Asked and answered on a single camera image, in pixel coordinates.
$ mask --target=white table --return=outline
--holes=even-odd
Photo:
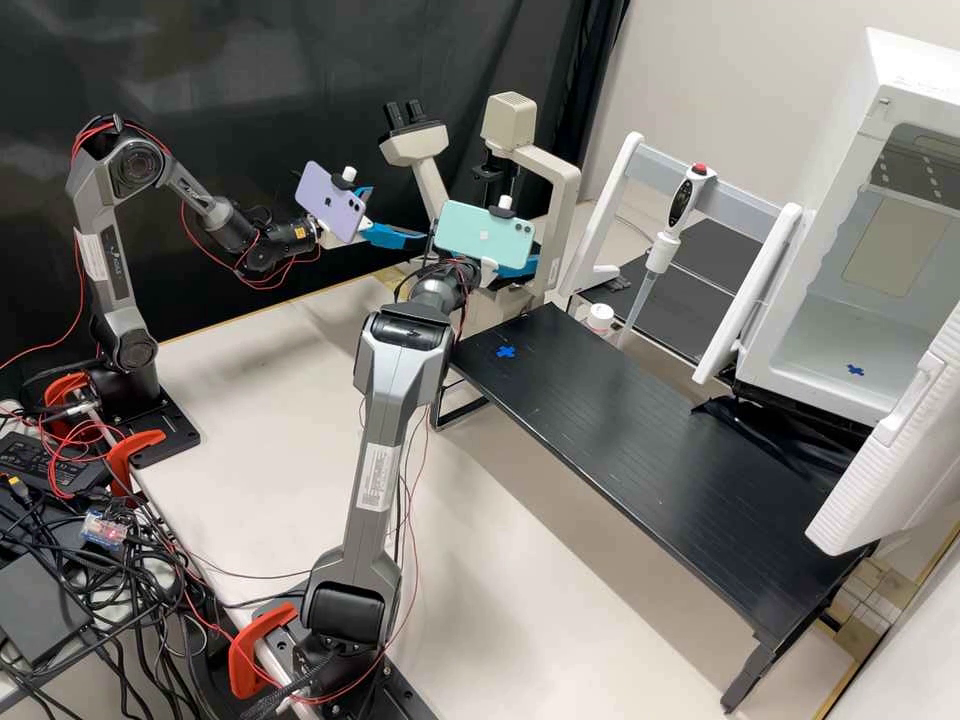
[[[136,477],[188,550],[275,575],[339,544],[360,445],[354,350],[366,314],[390,299],[367,277],[164,344],[161,381],[202,443]],[[413,506],[420,589],[389,655],[433,711],[722,717],[719,691],[475,460],[496,451],[429,438]],[[402,607],[409,547],[407,558]],[[302,579],[204,574],[228,604]],[[242,627],[251,613],[230,617]]]

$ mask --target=mint green smartphone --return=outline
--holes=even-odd
[[[488,257],[500,267],[519,270],[527,264],[533,223],[518,217],[501,218],[486,208],[447,200],[440,211],[435,247],[472,258]]]

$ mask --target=small bottle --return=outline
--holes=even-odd
[[[590,328],[594,335],[599,335],[604,340],[613,337],[613,308],[606,303],[594,303],[590,306],[590,311],[583,319],[583,324]]]

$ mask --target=mounting plate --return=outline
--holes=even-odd
[[[200,444],[200,433],[163,388],[160,389],[157,405],[151,410],[128,417],[106,417],[104,420],[128,435],[144,430],[163,430],[166,433],[167,439],[162,443],[146,447],[130,457],[130,464],[137,469],[149,467]]]
[[[306,590],[306,583],[297,585],[289,595]],[[278,598],[259,608],[257,617],[278,605],[290,602]],[[290,678],[298,677],[294,669],[293,648],[309,631],[300,624],[299,617],[268,633],[264,641]],[[413,686],[397,669],[390,658],[383,657],[367,679],[343,697],[315,708],[317,715],[329,720],[437,720]]]

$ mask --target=keyboard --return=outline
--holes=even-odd
[[[76,457],[76,452],[66,454]],[[0,438],[0,473],[17,475],[26,485],[37,490],[50,489],[47,468],[50,454],[37,439],[18,432],[9,432]],[[57,485],[66,492],[86,490],[98,483],[106,483],[110,471],[103,460],[73,462],[69,457],[57,460]]]

